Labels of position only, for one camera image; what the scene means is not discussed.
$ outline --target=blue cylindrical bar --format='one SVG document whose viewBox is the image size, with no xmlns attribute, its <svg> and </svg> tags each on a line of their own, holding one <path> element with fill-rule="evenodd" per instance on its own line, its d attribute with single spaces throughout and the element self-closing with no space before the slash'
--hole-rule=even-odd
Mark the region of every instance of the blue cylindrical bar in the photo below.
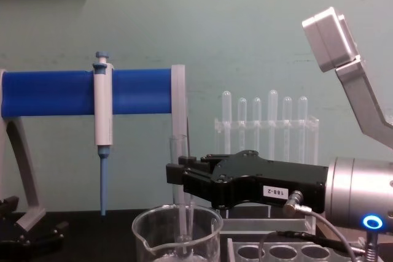
<svg viewBox="0 0 393 262">
<path fill-rule="evenodd" d="M 114 114 L 171 112 L 171 70 L 115 70 L 112 75 Z M 93 72 L 5 72 L 3 118 L 93 115 Z"/>
</svg>

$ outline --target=label sticker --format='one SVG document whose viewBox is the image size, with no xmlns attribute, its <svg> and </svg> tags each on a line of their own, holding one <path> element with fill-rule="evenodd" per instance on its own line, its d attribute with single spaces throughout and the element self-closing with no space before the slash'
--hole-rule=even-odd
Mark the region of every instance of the label sticker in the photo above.
<svg viewBox="0 0 393 262">
<path fill-rule="evenodd" d="M 263 186 L 263 196 L 276 199 L 288 199 L 288 189 L 281 187 Z"/>
</svg>

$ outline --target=glass beaker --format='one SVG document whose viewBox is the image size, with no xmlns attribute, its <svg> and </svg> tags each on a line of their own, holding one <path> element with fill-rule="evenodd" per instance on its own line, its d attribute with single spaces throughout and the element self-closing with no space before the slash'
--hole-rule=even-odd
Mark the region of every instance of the glass beaker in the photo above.
<svg viewBox="0 0 393 262">
<path fill-rule="evenodd" d="M 184 211 L 186 224 L 179 222 Z M 201 206 L 173 204 L 151 209 L 137 216 L 132 225 L 137 261 L 219 262 L 222 225 L 219 214 Z"/>
</svg>

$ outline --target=blue led ring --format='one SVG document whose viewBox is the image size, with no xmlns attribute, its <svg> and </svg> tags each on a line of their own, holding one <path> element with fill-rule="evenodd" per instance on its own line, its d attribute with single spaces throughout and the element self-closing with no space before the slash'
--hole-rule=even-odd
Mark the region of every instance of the blue led ring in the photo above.
<svg viewBox="0 0 393 262">
<path fill-rule="evenodd" d="M 383 225 L 383 222 L 378 216 L 369 215 L 364 217 L 363 224 L 368 229 L 380 229 Z"/>
</svg>

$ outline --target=green wall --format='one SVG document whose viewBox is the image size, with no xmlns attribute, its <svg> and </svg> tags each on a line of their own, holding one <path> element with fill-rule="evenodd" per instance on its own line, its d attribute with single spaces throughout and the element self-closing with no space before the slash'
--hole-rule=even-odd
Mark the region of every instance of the green wall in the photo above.
<svg viewBox="0 0 393 262">
<path fill-rule="evenodd" d="M 361 135 L 338 79 L 322 74 L 306 41 L 302 20 L 329 6 L 346 15 L 390 111 L 392 0 L 0 0 L 0 65 L 90 70 L 97 50 L 109 51 L 117 69 L 185 64 L 193 155 L 214 151 L 213 121 L 224 90 L 266 101 L 274 88 L 280 98 L 309 98 L 310 113 L 321 121 L 321 165 L 336 155 L 391 159 L 388 148 Z M 48 210 L 98 210 L 93 118 L 24 122 Z M 169 115 L 114 118 L 110 209 L 170 202 L 164 169 L 170 132 Z M 5 160 L 2 195 L 21 196 L 9 145 Z"/>
</svg>

